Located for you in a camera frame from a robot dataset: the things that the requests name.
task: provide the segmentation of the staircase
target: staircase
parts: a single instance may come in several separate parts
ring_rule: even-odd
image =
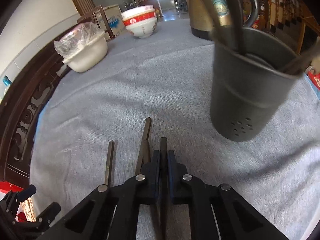
[[[266,28],[262,30],[284,42],[297,54],[314,44],[320,36],[320,26],[302,0],[265,1],[269,10],[265,15]]]

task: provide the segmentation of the kettle handle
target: kettle handle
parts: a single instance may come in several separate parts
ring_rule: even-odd
[[[258,7],[258,1],[257,0],[250,0],[251,3],[251,13],[248,17],[248,19],[246,20],[246,22],[244,23],[244,27],[251,27],[254,22],[256,21],[258,14],[259,14],[259,7]]]

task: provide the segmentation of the gray tablecloth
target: gray tablecloth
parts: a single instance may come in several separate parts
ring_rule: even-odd
[[[320,214],[320,111],[310,84],[299,80],[265,129],[238,143],[210,122],[214,45],[194,37],[188,20],[159,23],[146,39],[125,34],[108,46],[95,67],[68,73],[42,111],[30,171],[36,214],[57,201],[60,218],[102,184],[110,140],[112,185],[133,176],[150,116],[153,149],[167,137],[191,174],[211,185],[229,183],[289,239],[301,239]],[[187,207],[171,207],[168,239],[190,239],[188,227]],[[154,239],[146,206],[137,239]]]

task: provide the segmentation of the red band on bowl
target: red band on bowl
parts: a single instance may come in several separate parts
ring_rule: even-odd
[[[123,23],[125,26],[131,25],[131,24],[135,24],[137,22],[149,19],[149,18],[153,18],[156,17],[156,13],[155,12],[149,12],[149,13],[145,13],[139,16],[135,16],[131,19],[125,20]]]

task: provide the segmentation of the stacked bowl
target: stacked bowl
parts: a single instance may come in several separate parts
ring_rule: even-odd
[[[121,14],[125,28],[139,38],[149,37],[157,26],[157,17],[153,5],[127,10]]]

